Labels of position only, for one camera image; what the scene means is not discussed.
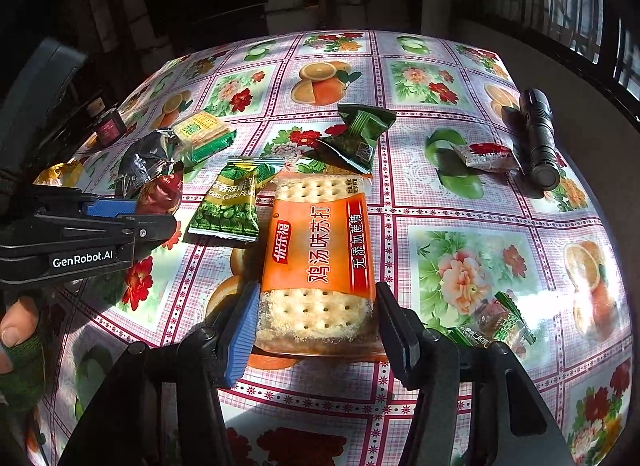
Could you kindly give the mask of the person's left hand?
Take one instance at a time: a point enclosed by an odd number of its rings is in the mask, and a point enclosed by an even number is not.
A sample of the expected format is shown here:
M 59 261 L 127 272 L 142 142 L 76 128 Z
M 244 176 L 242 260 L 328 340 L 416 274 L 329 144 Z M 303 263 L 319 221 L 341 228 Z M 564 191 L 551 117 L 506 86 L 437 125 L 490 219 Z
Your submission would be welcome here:
M 13 370 L 13 362 L 6 350 L 21 345 L 21 343 L 32 337 L 35 334 L 38 322 L 39 309 L 32 297 L 21 296 L 6 311 L 0 325 L 1 374 L 9 374 Z

